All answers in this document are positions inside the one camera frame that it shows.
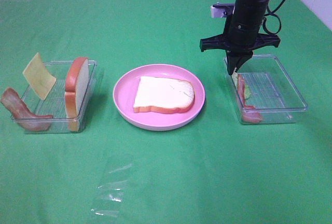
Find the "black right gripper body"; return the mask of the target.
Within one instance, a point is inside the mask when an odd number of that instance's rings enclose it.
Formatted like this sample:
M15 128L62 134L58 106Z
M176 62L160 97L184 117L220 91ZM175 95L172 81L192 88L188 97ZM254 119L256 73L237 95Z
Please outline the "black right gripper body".
M221 49L235 52L249 52L265 46L278 47L280 38L274 34L259 33L259 26L247 28L236 21L233 15L226 18L224 30L221 34L200 40L202 52L212 49Z

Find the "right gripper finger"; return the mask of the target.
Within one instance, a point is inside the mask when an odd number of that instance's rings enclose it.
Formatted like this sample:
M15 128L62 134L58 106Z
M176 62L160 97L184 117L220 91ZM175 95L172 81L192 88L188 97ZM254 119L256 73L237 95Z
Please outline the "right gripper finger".
M240 59L240 54L235 51L226 51L227 58L227 72L229 75L234 73L234 70L237 67L238 60Z
M253 52L249 51L249 52L239 52L237 54L237 62L236 62L236 66L235 66L235 72L238 72L238 70L241 68L241 66L248 61L249 59L251 59L253 56Z

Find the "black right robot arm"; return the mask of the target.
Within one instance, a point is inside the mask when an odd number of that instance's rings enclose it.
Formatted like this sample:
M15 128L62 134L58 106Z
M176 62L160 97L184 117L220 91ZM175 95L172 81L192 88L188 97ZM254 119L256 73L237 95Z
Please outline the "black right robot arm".
M216 4L226 18L222 34L200 40L200 50L225 50L229 75L253 56L253 51L265 46L278 47L277 34L259 32L270 0L236 0L234 4Z

